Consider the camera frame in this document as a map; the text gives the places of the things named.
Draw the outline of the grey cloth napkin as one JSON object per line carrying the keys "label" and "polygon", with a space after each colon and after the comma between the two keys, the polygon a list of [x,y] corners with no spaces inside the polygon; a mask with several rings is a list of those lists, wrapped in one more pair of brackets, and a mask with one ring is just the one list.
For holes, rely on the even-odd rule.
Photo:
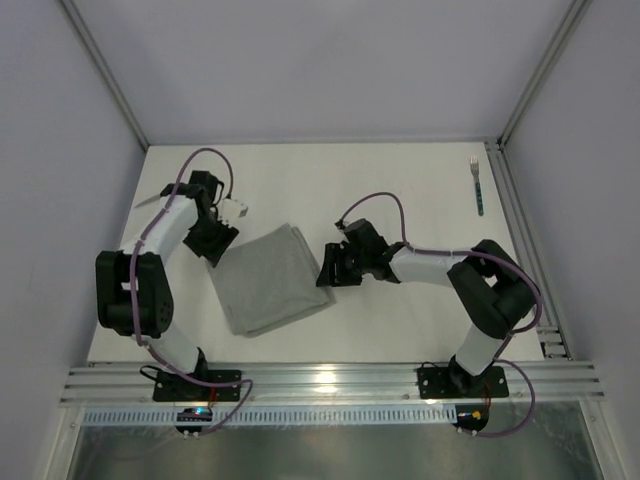
{"label": "grey cloth napkin", "polygon": [[316,285],[318,262],[290,224],[227,250],[207,269],[235,336],[257,337],[336,303],[330,288]]}

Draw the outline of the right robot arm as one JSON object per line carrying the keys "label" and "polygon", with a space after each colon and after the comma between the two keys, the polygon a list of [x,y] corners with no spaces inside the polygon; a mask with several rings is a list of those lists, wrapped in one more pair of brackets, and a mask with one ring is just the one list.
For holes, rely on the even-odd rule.
{"label": "right robot arm", "polygon": [[438,372],[446,392],[461,397],[480,394],[517,324],[540,301],[535,283],[493,240],[448,253],[420,250],[406,241],[389,243],[366,219],[350,224],[339,220],[336,228],[344,239],[325,245],[316,285],[359,286],[370,275],[392,284],[424,283],[453,289],[471,327],[448,365]]}

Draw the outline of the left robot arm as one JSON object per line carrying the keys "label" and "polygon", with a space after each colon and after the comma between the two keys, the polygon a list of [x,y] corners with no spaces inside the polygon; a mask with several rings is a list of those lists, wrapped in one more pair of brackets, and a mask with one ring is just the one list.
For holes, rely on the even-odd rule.
{"label": "left robot arm", "polygon": [[239,234],[216,205],[223,187],[201,170],[185,183],[167,185],[147,225],[95,261],[100,325],[132,338],[172,375],[202,387],[211,385],[206,356],[172,325],[174,298],[165,264],[181,244],[211,266],[219,263]]}

